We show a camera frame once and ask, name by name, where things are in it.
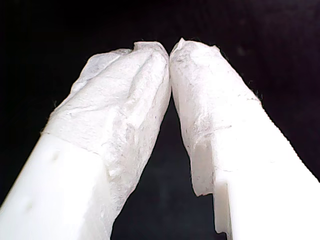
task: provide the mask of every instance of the white tissue paper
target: white tissue paper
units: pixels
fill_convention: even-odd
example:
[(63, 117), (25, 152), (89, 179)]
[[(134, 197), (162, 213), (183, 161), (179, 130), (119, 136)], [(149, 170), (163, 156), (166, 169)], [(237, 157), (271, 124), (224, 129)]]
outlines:
[(2, 205), (0, 239), (109, 239), (170, 95), (169, 56), (160, 43), (92, 56)]
[(216, 46), (180, 40), (170, 81), (197, 196), (228, 240), (320, 239), (320, 183)]

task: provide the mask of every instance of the black background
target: black background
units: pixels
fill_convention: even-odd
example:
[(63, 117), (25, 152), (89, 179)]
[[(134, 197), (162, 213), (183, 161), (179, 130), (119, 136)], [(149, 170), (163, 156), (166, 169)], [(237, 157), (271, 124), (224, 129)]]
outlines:
[[(224, 52), (320, 179), (319, 0), (12, 0), (5, 17), (0, 202), (90, 56), (142, 40), (170, 52), (181, 37)], [(225, 239), (214, 231), (212, 196), (193, 193), (172, 100), (111, 239)]]

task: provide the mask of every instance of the white plastic piece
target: white plastic piece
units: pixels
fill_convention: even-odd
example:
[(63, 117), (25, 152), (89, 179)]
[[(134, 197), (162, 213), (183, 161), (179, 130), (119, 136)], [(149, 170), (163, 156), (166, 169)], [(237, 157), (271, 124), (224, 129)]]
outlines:
[(320, 183), (216, 46), (180, 40), (170, 79), (197, 196), (228, 240), (320, 239)]
[(1, 240), (108, 240), (152, 153), (169, 57), (137, 42), (91, 57), (0, 208)]

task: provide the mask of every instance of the crumpled paper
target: crumpled paper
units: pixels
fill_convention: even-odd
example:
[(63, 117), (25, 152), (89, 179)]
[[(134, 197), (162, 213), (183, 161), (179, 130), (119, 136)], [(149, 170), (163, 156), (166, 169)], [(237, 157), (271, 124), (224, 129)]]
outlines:
[(136, 42), (133, 50), (92, 56), (42, 132), (101, 157), (112, 222), (147, 164), (170, 95), (166, 50), (158, 42)]

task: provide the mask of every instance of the white plastic bar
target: white plastic bar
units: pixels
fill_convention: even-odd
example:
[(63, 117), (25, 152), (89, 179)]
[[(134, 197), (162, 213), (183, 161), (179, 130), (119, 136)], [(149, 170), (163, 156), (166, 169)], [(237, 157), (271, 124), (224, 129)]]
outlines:
[(158, 42), (91, 57), (0, 208), (0, 240), (108, 240), (170, 95)]
[(228, 240), (320, 239), (320, 183), (219, 49), (180, 40), (170, 79), (197, 196)]

